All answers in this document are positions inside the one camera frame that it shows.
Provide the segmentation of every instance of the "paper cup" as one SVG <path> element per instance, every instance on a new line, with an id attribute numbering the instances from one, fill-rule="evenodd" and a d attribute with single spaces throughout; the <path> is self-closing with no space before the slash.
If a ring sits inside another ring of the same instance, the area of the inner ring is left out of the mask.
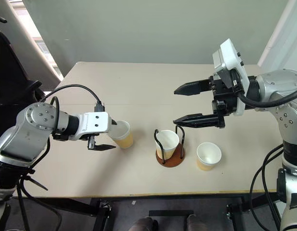
<path id="1" fill-rule="evenodd" d="M 156 134 L 157 139 L 161 143 L 164 152 L 164 159 L 170 159 L 179 144 L 178 135 L 171 130 L 162 130 Z M 157 154 L 160 159 L 162 159 L 162 151 L 159 144 L 156 142 Z"/>
<path id="2" fill-rule="evenodd" d="M 196 157 L 197 166 L 208 171 L 221 160 L 221 150 L 214 143 L 205 142 L 197 147 Z"/>
<path id="3" fill-rule="evenodd" d="M 133 136 L 130 124 L 126 121 L 116 121 L 117 125 L 112 125 L 108 136 L 121 148 L 129 148 L 133 144 Z"/>

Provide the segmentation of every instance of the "round coaster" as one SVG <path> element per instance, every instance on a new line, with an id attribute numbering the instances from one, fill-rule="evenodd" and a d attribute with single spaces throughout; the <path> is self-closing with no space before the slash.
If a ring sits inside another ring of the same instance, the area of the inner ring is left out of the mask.
<path id="1" fill-rule="evenodd" d="M 170 159 L 167 159 L 166 162 L 163 164 L 163 160 L 159 158 L 156 150 L 156 158 L 159 164 L 161 164 L 164 167 L 176 167 L 178 166 L 184 159 L 185 159 L 186 151 L 183 149 L 183 155 L 181 159 L 181 144 L 179 143 L 177 145 L 177 148 L 175 149 L 172 157 Z"/>

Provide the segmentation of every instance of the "black wire cup holder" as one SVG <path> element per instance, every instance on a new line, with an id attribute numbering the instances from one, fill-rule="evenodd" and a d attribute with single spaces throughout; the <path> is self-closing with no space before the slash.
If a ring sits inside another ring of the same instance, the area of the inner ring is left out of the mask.
<path id="1" fill-rule="evenodd" d="M 157 144 L 159 144 L 160 148 L 161 148 L 161 153 L 162 153 L 162 159 L 158 156 L 158 153 L 157 153 L 157 150 L 156 150 L 156 158 L 157 158 L 157 161 L 165 166 L 165 167 L 175 167 L 177 165 L 179 165 L 183 160 L 184 160 L 184 157 L 185 157 L 185 149 L 183 148 L 183 144 L 184 144 L 184 141 L 185 141 L 185 131 L 183 130 L 183 128 L 179 125 L 176 125 L 175 127 L 175 133 L 177 133 L 177 128 L 180 128 L 181 132 L 182 132 L 182 138 L 181 138 L 181 143 L 179 143 L 172 155 L 171 158 L 169 159 L 164 159 L 164 149 L 163 149 L 163 146 L 161 144 L 161 142 L 157 139 L 157 134 L 158 134 L 158 129 L 155 130 L 154 132 L 154 138 L 155 138 L 155 141 L 157 142 Z"/>

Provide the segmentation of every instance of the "beige tabletop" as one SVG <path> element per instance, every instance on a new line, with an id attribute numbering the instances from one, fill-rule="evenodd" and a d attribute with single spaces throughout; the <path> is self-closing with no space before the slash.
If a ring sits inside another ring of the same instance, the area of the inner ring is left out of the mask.
<path id="1" fill-rule="evenodd" d="M 261 72 L 246 65 L 249 75 Z M 77 63 L 60 86 L 82 84 L 105 103 L 114 120 L 130 123 L 134 144 L 128 149 L 97 152 L 86 141 L 52 141 L 47 157 L 37 165 L 33 178 L 45 191 L 26 183 L 33 196 L 115 197 L 171 194 L 245 193 L 266 154 L 282 142 L 278 125 L 269 112 L 248 110 L 243 116 L 225 117 L 225 128 L 185 128 L 186 158 L 177 167 L 161 166 L 155 158 L 154 130 L 175 130 L 173 120 L 187 114 L 211 114 L 212 92 L 195 96 L 174 95 L 185 82 L 208 78 L 213 65 Z M 95 100 L 85 90 L 65 89 L 56 94 L 61 110 L 92 112 Z M 213 142 L 222 151 L 211 171 L 200 170 L 195 161 L 200 143 Z M 98 144 L 115 143 L 106 135 Z M 267 185 L 276 189 L 280 158 L 267 166 Z M 255 190 L 262 190 L 256 181 Z"/>

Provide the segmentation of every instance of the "black chair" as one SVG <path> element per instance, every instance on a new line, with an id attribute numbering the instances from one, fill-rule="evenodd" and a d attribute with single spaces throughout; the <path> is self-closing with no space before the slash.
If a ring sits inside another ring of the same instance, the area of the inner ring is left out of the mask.
<path id="1" fill-rule="evenodd" d="M 9 40 L 0 32 L 0 136 L 15 125 L 22 109 L 44 96 L 41 85 L 28 79 Z"/>

